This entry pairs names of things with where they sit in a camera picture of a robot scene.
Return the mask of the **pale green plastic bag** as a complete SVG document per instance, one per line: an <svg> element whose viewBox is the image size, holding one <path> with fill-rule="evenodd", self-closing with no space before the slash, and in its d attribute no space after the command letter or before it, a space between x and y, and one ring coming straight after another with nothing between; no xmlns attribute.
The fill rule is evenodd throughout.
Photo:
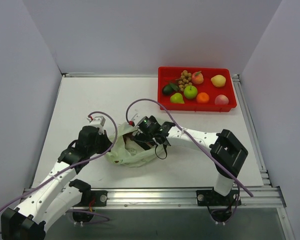
<svg viewBox="0 0 300 240"><path fill-rule="evenodd" d="M105 158L108 162L114 165L137 168L156 159L157 156L164 151L161 145L157 148L152 147L150 150L144 150L136 143L134 147L126 148L123 136L134 134L136 131L137 127L131 126L127 122L117 126L117 138L114 146L110 152L105 154Z"/></svg>

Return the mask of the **orange peach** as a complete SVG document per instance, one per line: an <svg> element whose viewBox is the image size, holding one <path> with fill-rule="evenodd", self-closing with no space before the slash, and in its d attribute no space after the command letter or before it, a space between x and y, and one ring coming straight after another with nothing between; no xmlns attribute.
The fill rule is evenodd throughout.
<svg viewBox="0 0 300 240"><path fill-rule="evenodd" d="M201 71L194 72L191 76L191 82L194 85L200 85L204 82L204 76Z"/></svg>

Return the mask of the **brown longan bunch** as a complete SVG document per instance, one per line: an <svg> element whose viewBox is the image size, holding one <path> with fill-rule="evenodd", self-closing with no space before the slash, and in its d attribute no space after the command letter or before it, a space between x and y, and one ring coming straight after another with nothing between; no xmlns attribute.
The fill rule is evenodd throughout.
<svg viewBox="0 0 300 240"><path fill-rule="evenodd" d="M172 80L168 83L168 85L175 91L175 92L183 92L185 87L192 84L192 73L188 72L187 70L183 70L180 74L180 77Z"/></svg>

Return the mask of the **green apple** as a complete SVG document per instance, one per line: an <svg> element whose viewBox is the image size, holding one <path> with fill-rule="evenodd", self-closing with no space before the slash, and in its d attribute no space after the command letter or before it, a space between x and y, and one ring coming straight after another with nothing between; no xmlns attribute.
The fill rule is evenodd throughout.
<svg viewBox="0 0 300 240"><path fill-rule="evenodd" d="M198 89L193 85L188 85L185 87L183 95L188 100L195 99L198 95Z"/></svg>

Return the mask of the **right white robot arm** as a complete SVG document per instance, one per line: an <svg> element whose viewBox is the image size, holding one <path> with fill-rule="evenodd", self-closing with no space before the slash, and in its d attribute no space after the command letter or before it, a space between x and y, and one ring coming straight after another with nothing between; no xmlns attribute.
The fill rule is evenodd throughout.
<svg viewBox="0 0 300 240"><path fill-rule="evenodd" d="M253 196L252 192L238 180L249 152L230 130L223 129L221 132L192 130L169 121L159 124L154 116L139 114L136 114L131 122L145 137L146 142L162 145L164 149L167 146L178 146L206 154L218 172L211 193L212 200L216 204L222 205L229 200L233 184L237 184L250 197Z"/></svg>

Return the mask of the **dark red grape bunch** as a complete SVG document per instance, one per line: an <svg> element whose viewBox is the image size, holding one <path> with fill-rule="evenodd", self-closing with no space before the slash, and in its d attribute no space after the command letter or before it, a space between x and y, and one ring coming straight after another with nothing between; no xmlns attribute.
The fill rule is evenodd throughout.
<svg viewBox="0 0 300 240"><path fill-rule="evenodd" d="M129 135L124 135L123 140L126 148L132 148L135 146L135 142L131 140Z"/></svg>

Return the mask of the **green pear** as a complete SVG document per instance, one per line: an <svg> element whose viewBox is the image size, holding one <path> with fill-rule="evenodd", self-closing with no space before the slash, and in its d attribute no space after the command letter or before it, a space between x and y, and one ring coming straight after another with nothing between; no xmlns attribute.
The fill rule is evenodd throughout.
<svg viewBox="0 0 300 240"><path fill-rule="evenodd" d="M172 104L184 104L184 99L183 99L183 95L179 92L174 93L171 97L170 97L170 103Z"/></svg>

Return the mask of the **dark green avocado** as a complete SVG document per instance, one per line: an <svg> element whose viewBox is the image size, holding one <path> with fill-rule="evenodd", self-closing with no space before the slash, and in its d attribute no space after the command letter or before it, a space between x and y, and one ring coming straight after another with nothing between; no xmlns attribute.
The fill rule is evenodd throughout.
<svg viewBox="0 0 300 240"><path fill-rule="evenodd" d="M169 96L172 93L174 93L175 90L172 88L172 86L170 84L167 84L162 88L161 92L164 96Z"/></svg>

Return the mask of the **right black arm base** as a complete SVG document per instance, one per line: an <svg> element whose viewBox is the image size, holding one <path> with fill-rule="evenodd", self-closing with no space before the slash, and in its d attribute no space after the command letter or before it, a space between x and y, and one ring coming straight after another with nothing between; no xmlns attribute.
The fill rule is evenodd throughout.
<svg viewBox="0 0 300 240"><path fill-rule="evenodd" d="M223 196L214 189L197 190L196 201L199 207L206 207L216 225L225 226L237 212L241 203L240 190L231 190Z"/></svg>

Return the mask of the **pink peach from bag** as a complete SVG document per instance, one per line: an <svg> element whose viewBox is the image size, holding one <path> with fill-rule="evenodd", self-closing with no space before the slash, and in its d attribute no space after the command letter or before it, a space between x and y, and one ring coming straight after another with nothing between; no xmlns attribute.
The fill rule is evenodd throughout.
<svg viewBox="0 0 300 240"><path fill-rule="evenodd" d="M215 105L228 105L229 99L226 95L220 94L214 100Z"/></svg>

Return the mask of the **orange fruit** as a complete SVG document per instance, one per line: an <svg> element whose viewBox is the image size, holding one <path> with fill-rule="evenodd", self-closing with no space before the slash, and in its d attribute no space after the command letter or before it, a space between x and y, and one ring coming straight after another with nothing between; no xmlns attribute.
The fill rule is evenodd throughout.
<svg viewBox="0 0 300 240"><path fill-rule="evenodd" d="M210 96L206 92L200 92L196 96L196 102L198 104L207 104L210 101Z"/></svg>

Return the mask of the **aluminium front rail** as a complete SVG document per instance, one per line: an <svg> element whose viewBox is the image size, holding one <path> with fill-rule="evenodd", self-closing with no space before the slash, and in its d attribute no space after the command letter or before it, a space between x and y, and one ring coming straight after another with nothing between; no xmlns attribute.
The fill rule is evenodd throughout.
<svg viewBox="0 0 300 240"><path fill-rule="evenodd" d="M210 188L92 188L93 191L107 191L107 201L104 207L107 209L173 209L173 208L197 208L197 190L211 190ZM249 196L244 190L240 190L242 208L283 208L286 206L281 190L278 187L253 187L253 196ZM48 193L43 189L30 193L22 199L23 208L26 210L56 211L61 208L76 206L81 200L82 194L75 187L66 187L60 191Z"/></svg>

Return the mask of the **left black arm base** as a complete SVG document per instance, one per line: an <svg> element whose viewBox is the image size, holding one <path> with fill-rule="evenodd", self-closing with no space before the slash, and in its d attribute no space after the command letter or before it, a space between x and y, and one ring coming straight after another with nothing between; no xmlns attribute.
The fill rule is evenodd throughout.
<svg viewBox="0 0 300 240"><path fill-rule="evenodd" d="M92 190L91 185L88 183L75 179L69 183L70 187L74 187L79 190L82 194L80 202L77 203L76 207L84 207L82 212L72 212L72 218L75 223L80 224L97 224L108 222L109 220L102 216L101 220L93 221L95 216L94 207L105 207L107 205L108 192L106 190Z"/></svg>

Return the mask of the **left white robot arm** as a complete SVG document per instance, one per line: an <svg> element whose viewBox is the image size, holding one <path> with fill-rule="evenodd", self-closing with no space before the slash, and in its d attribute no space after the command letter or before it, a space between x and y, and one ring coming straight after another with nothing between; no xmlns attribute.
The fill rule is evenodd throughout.
<svg viewBox="0 0 300 240"><path fill-rule="evenodd" d="M101 123L84 126L59 156L43 185L14 209L1 215L1 237L4 240L43 240L49 228L70 208L85 206L93 198L91 186L76 178L87 160L105 153L111 146Z"/></svg>

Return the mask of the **yellow lemon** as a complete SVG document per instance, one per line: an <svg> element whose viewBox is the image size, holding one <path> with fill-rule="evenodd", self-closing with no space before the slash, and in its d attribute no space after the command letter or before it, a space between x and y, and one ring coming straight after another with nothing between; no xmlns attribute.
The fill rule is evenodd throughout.
<svg viewBox="0 0 300 240"><path fill-rule="evenodd" d="M222 88L226 85L227 79L223 75L218 74L213 76L210 81L216 88Z"/></svg>

